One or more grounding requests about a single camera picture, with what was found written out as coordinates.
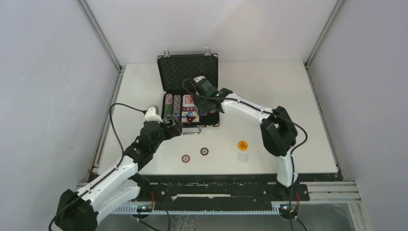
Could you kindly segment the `orange black poker chip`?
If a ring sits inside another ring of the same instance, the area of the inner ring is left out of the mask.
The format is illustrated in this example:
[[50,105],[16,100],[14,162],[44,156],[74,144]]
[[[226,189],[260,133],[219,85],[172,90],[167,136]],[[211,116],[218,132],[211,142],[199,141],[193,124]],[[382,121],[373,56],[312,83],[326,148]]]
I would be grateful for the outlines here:
[[208,148],[206,148],[206,147],[201,148],[200,149],[200,154],[203,155],[203,156],[208,155],[209,154]]

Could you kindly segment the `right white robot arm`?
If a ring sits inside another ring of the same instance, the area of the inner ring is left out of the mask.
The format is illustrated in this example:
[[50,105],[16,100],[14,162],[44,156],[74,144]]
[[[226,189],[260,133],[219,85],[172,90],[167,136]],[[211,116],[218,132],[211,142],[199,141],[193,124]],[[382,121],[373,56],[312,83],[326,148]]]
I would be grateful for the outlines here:
[[280,198],[291,200],[296,196],[297,187],[294,183],[297,173],[291,151],[298,132],[286,109],[281,106],[275,109],[262,107],[243,100],[229,89],[218,90],[204,76],[195,77],[189,83],[195,90],[192,96],[200,114],[220,112],[240,116],[260,128],[263,146],[275,159]]

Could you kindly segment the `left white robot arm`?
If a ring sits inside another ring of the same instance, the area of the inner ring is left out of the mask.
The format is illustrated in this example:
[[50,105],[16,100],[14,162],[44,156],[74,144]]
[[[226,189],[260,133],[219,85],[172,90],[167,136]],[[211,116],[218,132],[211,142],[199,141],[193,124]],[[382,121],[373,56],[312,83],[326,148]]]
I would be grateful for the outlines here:
[[63,231],[94,231],[100,222],[126,201],[150,196],[148,180],[139,174],[163,141],[181,135],[183,124],[169,117],[168,122],[143,123],[139,136],[108,170],[80,189],[66,190],[49,224]]

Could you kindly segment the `red triangular all-in button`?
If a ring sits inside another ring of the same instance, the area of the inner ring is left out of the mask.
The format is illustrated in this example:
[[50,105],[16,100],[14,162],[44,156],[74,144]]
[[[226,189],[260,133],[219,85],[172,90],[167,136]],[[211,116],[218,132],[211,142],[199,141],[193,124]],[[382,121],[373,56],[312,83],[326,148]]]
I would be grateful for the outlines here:
[[196,116],[190,116],[190,115],[186,115],[185,118],[186,118],[187,124],[194,123],[194,121],[197,119]]

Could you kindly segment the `red poker chip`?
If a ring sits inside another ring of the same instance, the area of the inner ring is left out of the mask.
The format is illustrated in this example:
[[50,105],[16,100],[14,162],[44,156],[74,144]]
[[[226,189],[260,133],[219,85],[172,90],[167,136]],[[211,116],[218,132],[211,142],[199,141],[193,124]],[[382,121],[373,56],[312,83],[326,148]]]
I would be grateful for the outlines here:
[[183,163],[188,163],[190,161],[190,159],[191,159],[190,156],[187,155],[187,154],[183,155],[182,158],[181,158]]

